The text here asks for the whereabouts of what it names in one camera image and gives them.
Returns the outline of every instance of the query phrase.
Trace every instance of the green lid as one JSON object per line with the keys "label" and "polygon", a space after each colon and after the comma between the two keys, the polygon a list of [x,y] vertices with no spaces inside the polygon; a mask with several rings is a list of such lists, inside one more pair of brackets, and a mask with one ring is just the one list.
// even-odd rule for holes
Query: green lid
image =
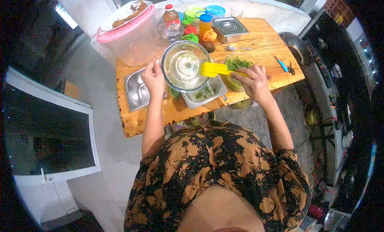
{"label": "green lid", "polygon": [[203,14],[205,12],[205,9],[204,8],[201,8],[201,7],[193,7],[193,8],[189,8],[185,11],[185,14],[189,17],[197,17],[197,16],[200,16],[201,14]]}
{"label": "green lid", "polygon": [[192,24],[193,23],[193,20],[190,19],[190,18],[184,18],[181,23],[183,23],[184,25],[186,24]]}
{"label": "green lid", "polygon": [[190,33],[189,35],[183,36],[181,39],[185,38],[186,41],[193,41],[195,43],[199,43],[199,38],[194,35],[194,33]]}

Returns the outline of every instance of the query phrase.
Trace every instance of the patterned blouse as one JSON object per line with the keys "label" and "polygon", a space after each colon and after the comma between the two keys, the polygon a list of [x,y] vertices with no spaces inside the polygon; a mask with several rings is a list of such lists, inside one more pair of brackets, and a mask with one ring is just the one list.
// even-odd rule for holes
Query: patterned blouse
{"label": "patterned blouse", "polygon": [[190,203],[214,185],[246,199],[266,232],[295,229],[310,205],[294,149],[270,150],[249,129],[210,121],[177,131],[141,160],[124,230],[176,231]]}

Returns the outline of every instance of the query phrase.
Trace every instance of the spatula handle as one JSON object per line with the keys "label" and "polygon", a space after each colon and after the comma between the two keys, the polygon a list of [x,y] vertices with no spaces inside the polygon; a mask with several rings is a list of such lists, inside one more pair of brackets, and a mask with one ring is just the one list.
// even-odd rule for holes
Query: spatula handle
{"label": "spatula handle", "polygon": [[236,73],[236,74],[239,74],[239,75],[248,77],[246,74],[244,74],[244,73],[240,73],[240,72],[236,72],[236,71],[228,71],[228,70],[220,70],[220,69],[210,69],[210,71],[211,71],[211,72],[218,73],[218,74],[227,75],[227,76],[230,76],[231,73]]}

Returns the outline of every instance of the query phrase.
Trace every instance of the glass bowl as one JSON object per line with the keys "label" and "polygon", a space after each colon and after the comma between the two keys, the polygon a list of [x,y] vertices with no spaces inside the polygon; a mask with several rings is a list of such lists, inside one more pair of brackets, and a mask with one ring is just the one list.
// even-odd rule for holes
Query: glass bowl
{"label": "glass bowl", "polygon": [[210,62],[208,52],[192,41],[177,41],[163,53],[161,70],[168,85],[180,92],[201,89],[209,77],[200,74],[200,66]]}
{"label": "glass bowl", "polygon": [[[239,64],[236,64],[235,66],[231,65],[229,63],[229,61],[235,60],[235,59],[247,60],[247,61],[251,62],[250,66],[252,66],[254,64],[258,65],[258,61],[255,59],[255,57],[253,57],[247,53],[243,53],[243,52],[235,52],[235,53],[228,55],[222,63],[226,64],[228,67],[228,70],[230,70],[230,71],[234,71],[238,68],[249,68],[250,67],[250,66],[247,67],[245,65],[239,65]],[[220,77],[228,89],[230,89],[234,92],[244,92],[244,87],[240,83],[240,81],[236,80],[232,76],[220,75]]]}

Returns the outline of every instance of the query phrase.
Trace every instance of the blue lid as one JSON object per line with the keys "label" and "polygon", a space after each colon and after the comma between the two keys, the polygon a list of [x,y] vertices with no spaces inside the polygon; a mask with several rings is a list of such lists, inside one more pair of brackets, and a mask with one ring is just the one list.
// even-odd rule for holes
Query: blue lid
{"label": "blue lid", "polygon": [[183,15],[183,13],[181,13],[181,12],[177,12],[178,14],[179,14],[179,19],[180,19],[180,21],[182,21],[183,19],[184,19],[184,15]]}
{"label": "blue lid", "polygon": [[225,14],[225,9],[221,6],[211,5],[207,6],[205,10],[216,16],[222,16]]}
{"label": "blue lid", "polygon": [[198,17],[198,18],[203,22],[211,22],[212,21],[212,16],[210,14],[207,14],[207,12],[205,12],[204,14],[201,14],[200,17]]}

